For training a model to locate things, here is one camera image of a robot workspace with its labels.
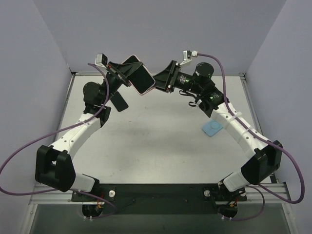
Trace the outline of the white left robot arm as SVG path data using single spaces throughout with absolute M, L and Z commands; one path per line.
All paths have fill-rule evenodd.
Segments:
M 142 62 L 116 64 L 109 62 L 103 83 L 88 82 L 83 87 L 85 109 L 77 123 L 49 146 L 40 146 L 36 156 L 35 180 L 66 192 L 80 190 L 88 200 L 100 194 L 98 179 L 75 171 L 73 158 L 90 136 L 108 120 L 111 108 L 106 103 L 121 85 L 132 85 Z

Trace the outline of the light blue phone case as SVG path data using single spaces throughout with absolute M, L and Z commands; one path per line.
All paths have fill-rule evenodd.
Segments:
M 213 137 L 220 130 L 223 129 L 222 125 L 215 120 L 210 120 L 202 126 L 202 131 L 209 137 Z

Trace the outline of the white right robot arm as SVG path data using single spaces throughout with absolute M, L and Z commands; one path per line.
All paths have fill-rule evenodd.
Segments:
M 221 180 L 220 186 L 229 192 L 247 185 L 257 185 L 280 167 L 281 147 L 279 141 L 270 145 L 270 140 L 262 136 L 237 112 L 224 94 L 212 81 L 214 69 L 209 63 L 199 63 L 192 75 L 181 72 L 176 61 L 162 72 L 154 75 L 156 88 L 171 93 L 175 88 L 181 95 L 193 97 L 190 106 L 199 107 L 210 119 L 218 122 L 238 143 L 248 161 L 237 171 Z

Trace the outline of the black phone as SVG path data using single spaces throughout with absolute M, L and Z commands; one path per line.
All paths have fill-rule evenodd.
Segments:
M 118 112 L 122 112 L 129 107 L 129 105 L 119 92 L 115 92 L 114 95 L 111 97 L 110 101 Z

